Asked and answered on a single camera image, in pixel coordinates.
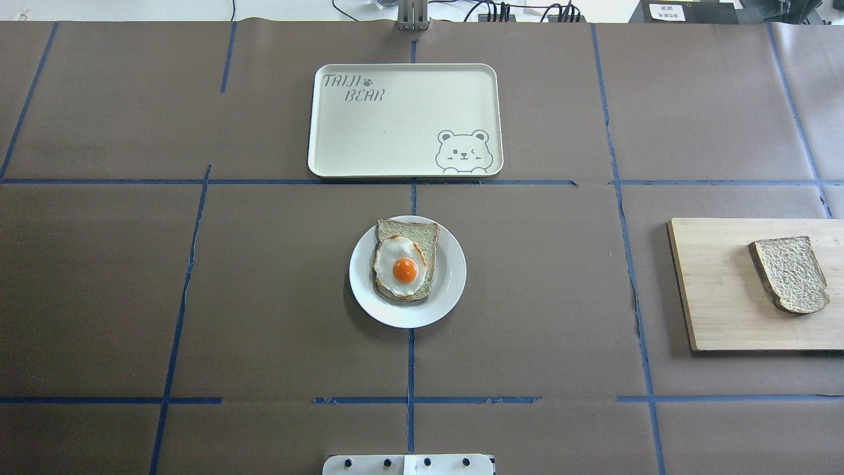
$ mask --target egg white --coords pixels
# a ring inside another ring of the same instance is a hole
[[[393,265],[401,258],[411,259],[416,264],[416,278],[407,284],[397,281],[392,274]],[[428,265],[418,244],[406,237],[393,236],[381,243],[381,247],[375,254],[373,268],[378,283],[396,297],[406,298],[414,295],[422,287]]]

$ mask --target bear ear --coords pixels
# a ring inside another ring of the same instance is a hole
[[[472,132],[472,135],[474,135],[480,140],[483,140],[484,142],[490,139],[490,135],[484,132],[483,130],[475,130],[474,132]]]
[[[440,143],[445,142],[451,137],[454,137],[454,133],[451,130],[443,130],[437,135],[437,138],[440,140]]]

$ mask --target fried egg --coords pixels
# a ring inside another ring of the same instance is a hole
[[[419,245],[398,235],[381,243],[372,266],[376,282],[399,298],[415,294],[422,287],[428,270]]]

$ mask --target black box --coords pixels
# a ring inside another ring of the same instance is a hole
[[[629,23],[718,23],[738,25],[732,3],[640,0]]]

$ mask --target wooden cutting board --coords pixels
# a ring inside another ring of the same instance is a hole
[[[673,218],[668,234],[692,349],[844,349],[844,220]],[[774,307],[747,249],[792,236],[809,236],[826,276],[814,314]]]

